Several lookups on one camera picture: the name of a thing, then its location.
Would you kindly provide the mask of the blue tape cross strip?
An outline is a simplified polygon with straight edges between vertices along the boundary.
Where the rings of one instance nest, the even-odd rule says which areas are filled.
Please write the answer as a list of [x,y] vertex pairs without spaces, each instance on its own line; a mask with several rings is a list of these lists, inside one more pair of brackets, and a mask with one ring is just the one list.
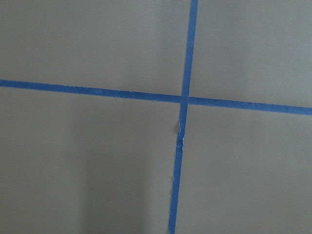
[[[12,80],[3,80],[3,79],[0,81],[0,85],[1,87],[7,87],[7,88],[20,88],[20,89],[72,93],[72,94],[112,97],[112,98],[139,99],[139,100],[160,101],[160,102],[169,102],[169,103],[180,103],[182,101],[182,97],[176,96],[176,95],[110,90],[110,89],[101,89],[101,88],[47,84],[47,83],[37,83],[37,82],[12,81]],[[235,100],[222,100],[222,99],[203,98],[203,97],[189,97],[188,103],[191,105],[255,110],[255,111],[264,111],[264,112],[286,113],[286,114],[297,114],[297,115],[306,115],[306,116],[310,116],[312,114],[311,107],[266,104],[266,103],[245,102],[245,101],[235,101]]]

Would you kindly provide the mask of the blue tape long strip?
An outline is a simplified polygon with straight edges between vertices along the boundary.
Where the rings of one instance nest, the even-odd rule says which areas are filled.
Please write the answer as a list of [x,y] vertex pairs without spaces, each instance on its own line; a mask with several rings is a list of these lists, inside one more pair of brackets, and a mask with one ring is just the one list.
[[172,193],[171,193],[171,202],[170,202],[170,210],[169,210],[169,220],[168,220],[168,233],[170,234],[174,234],[176,231],[176,218],[177,218],[177,209],[178,209],[182,160],[183,160],[184,137],[185,137],[185,131],[186,131],[187,112],[188,112],[188,104],[189,104],[189,92],[190,92],[191,75],[192,75],[197,12],[198,12],[198,1],[192,0],[190,4],[188,34],[187,34],[182,88],[181,88],[179,119],[178,119],[179,131],[177,134],[176,147],[175,147]]

